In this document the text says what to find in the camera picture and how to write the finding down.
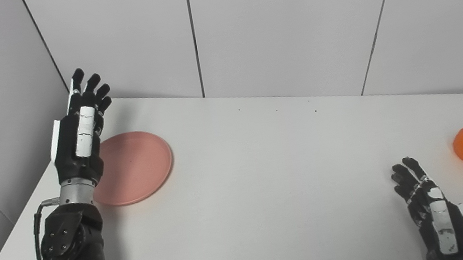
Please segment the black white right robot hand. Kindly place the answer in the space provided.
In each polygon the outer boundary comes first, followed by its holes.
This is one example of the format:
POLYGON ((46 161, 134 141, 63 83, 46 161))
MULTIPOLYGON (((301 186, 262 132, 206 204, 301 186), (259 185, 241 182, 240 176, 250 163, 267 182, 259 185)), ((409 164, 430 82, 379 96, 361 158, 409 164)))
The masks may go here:
POLYGON ((392 166, 394 191, 407 205, 426 247, 426 260, 463 260, 463 210, 421 168, 405 157, 392 166))

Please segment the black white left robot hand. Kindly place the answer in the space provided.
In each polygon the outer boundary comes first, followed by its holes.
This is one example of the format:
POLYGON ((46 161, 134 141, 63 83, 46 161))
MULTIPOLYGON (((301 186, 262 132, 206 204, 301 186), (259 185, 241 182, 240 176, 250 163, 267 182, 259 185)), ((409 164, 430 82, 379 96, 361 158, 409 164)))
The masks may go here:
POLYGON ((72 74, 67 102, 67 114, 60 119, 53 164, 60 184, 80 178, 97 186, 103 175, 100 157, 104 114, 111 105, 110 86, 93 74, 82 87, 84 71, 76 68, 72 74))

